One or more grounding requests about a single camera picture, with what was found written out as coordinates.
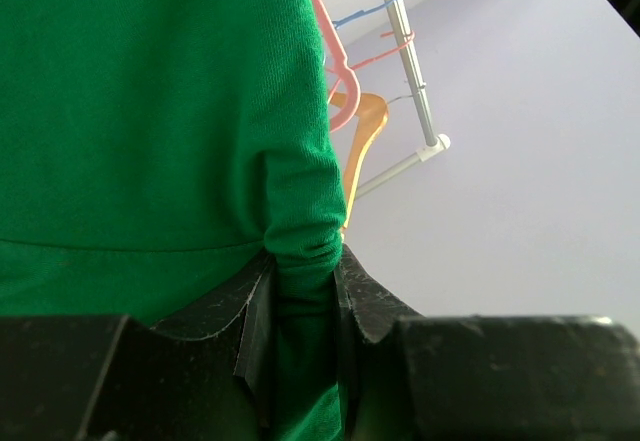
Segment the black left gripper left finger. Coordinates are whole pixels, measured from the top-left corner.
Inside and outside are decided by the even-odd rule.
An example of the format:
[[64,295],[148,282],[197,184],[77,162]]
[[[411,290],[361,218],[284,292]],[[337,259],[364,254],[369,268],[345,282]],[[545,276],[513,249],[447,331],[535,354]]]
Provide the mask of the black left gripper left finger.
[[5,440],[259,440],[270,423],[273,259],[144,326],[126,315],[1,321]]

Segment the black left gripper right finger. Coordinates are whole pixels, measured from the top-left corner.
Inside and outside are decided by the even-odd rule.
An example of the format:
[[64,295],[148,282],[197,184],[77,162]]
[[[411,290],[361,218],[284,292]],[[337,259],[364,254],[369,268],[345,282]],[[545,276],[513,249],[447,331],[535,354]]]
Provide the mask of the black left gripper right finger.
[[427,317],[345,250],[335,270],[349,440],[635,440],[639,342],[602,316]]

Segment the green t shirt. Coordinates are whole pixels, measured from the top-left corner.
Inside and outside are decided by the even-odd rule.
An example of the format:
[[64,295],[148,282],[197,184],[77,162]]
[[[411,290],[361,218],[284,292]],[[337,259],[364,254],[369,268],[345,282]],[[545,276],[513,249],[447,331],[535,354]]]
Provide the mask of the green t shirt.
[[343,436],[311,0],[1,0],[1,311],[155,323],[276,261],[274,440]]

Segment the pink plastic hanger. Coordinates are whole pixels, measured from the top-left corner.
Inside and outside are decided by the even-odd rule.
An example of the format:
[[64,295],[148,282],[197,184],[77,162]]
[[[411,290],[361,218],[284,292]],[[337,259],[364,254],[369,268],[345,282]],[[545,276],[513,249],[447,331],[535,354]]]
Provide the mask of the pink plastic hanger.
[[338,81],[342,82],[346,89],[344,104],[340,111],[330,119],[330,131],[335,132],[355,116],[360,104],[361,88],[354,70],[348,65],[348,56],[323,1],[311,1],[322,36],[334,60],[333,71]]

